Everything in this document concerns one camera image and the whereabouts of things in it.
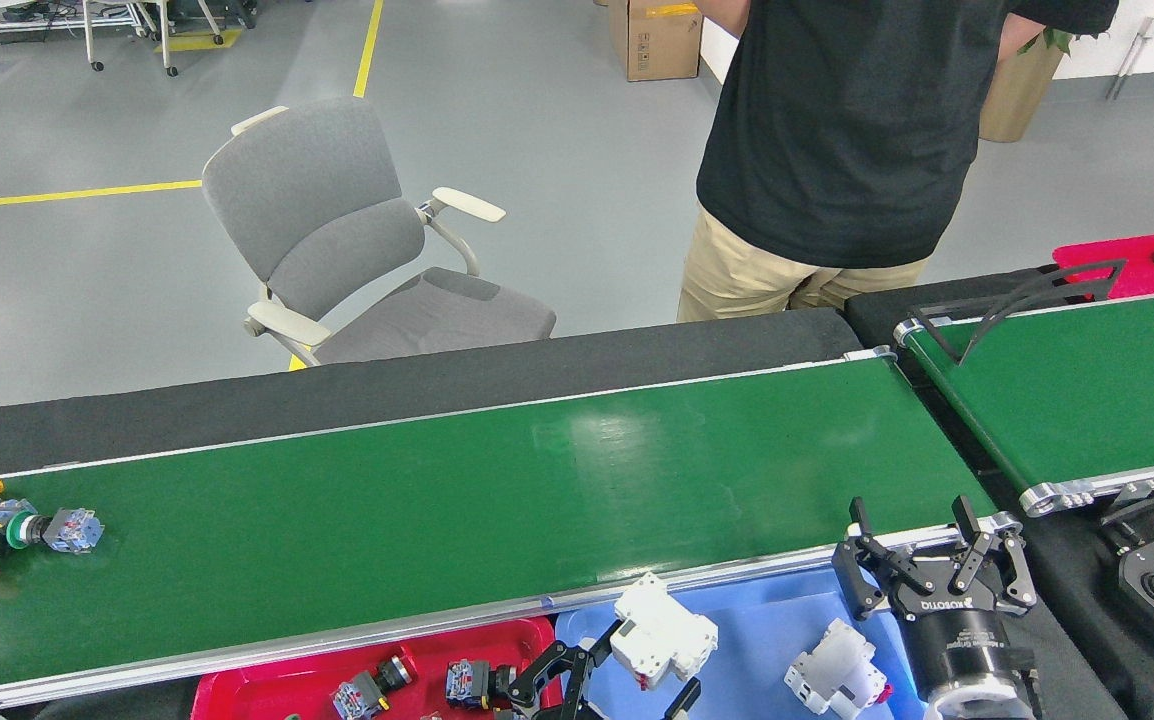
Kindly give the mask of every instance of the chair backrest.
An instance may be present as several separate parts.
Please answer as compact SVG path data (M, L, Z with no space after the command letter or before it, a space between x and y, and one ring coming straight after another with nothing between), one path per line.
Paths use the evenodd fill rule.
M308 318L411 263L425 243L381 122L357 97L239 133L203 168L203 196L253 272Z

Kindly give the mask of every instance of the wall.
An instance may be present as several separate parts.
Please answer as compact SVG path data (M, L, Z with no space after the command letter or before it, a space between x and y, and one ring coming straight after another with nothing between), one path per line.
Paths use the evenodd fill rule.
M1062 61L1058 78L1112 76L1119 68L1129 45L1133 44L1141 20L1154 17L1154 0L1121 0L1121 12L1115 15L1111 29L1101 37L1082 37L1071 46L1071 57ZM724 82L737 40L710 20L700 32L700 58L711 72ZM1154 40L1138 61L1136 73L1154 73Z
M737 51L737 38L728 35L727 29L718 27L706 20L700 27L700 59L705 60L710 72L715 74L719 82L728 76L728 65L732 63L733 53Z

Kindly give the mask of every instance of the white circuit breaker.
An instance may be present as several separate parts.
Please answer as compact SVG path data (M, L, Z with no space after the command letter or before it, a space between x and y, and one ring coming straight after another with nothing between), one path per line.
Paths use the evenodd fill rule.
M665 583L646 573L613 603L622 627L613 635L613 657L653 689L667 670L689 680L719 646L719 628L667 594Z
M834 618L814 652L801 652L786 672L786 684L815 712L833 710L853 720L876 702L887 700L892 688L870 665L875 646L845 621Z

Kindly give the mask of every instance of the green conveyor belt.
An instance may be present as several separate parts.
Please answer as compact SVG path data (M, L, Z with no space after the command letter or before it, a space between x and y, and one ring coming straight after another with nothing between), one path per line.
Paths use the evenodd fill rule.
M976 323L942 328L964 347ZM907 345L1019 492L1154 466L1154 297L1014 315L961 365Z
M992 512L879 359L7 483L106 535L5 561L0 684L800 550L857 493L882 532Z

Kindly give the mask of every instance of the chair seat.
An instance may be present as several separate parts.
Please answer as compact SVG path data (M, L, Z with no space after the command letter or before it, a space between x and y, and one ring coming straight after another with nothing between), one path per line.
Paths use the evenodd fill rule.
M395 288L317 347L321 363L545 340L555 313L509 288L430 268Z

